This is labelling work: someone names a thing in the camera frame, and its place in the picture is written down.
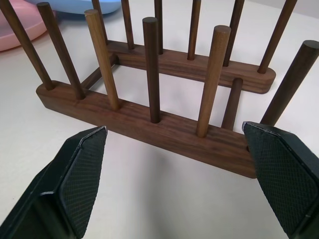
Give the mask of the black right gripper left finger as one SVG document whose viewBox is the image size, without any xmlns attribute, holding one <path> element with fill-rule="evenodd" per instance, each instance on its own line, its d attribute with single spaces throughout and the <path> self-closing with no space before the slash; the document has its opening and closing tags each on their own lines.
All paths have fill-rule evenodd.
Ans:
<svg viewBox="0 0 319 239">
<path fill-rule="evenodd" d="M 82 239 L 97 197 L 108 130 L 68 138 L 0 226 L 0 239 Z"/>
</svg>

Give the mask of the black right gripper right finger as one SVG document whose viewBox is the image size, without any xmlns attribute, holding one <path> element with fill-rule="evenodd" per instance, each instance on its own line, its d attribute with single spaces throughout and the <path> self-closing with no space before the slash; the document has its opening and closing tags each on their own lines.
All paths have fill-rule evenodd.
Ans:
<svg viewBox="0 0 319 239">
<path fill-rule="evenodd" d="M 319 158 L 293 133 L 242 125 L 260 187 L 289 239 L 319 239 Z"/>
</svg>

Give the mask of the pink plate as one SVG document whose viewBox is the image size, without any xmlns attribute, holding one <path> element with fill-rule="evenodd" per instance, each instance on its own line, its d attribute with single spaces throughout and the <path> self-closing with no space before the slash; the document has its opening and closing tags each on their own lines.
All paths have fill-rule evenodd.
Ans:
<svg viewBox="0 0 319 239">
<path fill-rule="evenodd" d="M 47 31 L 36 5 L 25 0 L 9 1 L 31 41 Z M 0 52 L 18 46 L 20 46 L 20 42 L 0 10 Z"/>
</svg>

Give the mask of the blue plate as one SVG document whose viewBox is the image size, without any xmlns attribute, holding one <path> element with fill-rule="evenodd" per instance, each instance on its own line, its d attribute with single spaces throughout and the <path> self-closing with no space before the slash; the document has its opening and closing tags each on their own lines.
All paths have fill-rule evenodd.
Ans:
<svg viewBox="0 0 319 239">
<path fill-rule="evenodd" d="M 115 12 L 121 7 L 121 0 L 99 0 L 102 14 Z M 50 0 L 53 10 L 66 13 L 83 14 L 93 9 L 92 0 Z"/>
</svg>

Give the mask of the wooden dish rack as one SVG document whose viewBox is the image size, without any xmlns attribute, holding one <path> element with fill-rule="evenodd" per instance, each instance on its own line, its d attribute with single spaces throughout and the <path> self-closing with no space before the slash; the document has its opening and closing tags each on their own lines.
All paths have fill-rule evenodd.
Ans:
<svg viewBox="0 0 319 239">
<path fill-rule="evenodd" d="M 69 78 L 65 84 L 51 80 L 10 1 L 0 0 L 42 81 L 36 92 L 46 108 L 248 178 L 314 175 L 319 159 L 275 124 L 319 57 L 319 42 L 302 43 L 261 121 L 244 123 L 244 134 L 233 131 L 241 91 L 266 93 L 275 79 L 269 63 L 297 0 L 286 0 L 260 65 L 230 60 L 245 0 L 235 0 L 229 26 L 214 28 L 209 56 L 195 54 L 201 0 L 192 1 L 187 52 L 163 48 L 162 0 L 154 0 L 155 16 L 143 19 L 144 45 L 134 43 L 129 0 L 121 0 L 127 42 L 107 39 L 99 0 L 91 1 L 85 17 L 99 68 L 83 82 L 50 4 L 37 4 Z M 204 83 L 198 120 L 160 110 L 160 74 Z"/>
</svg>

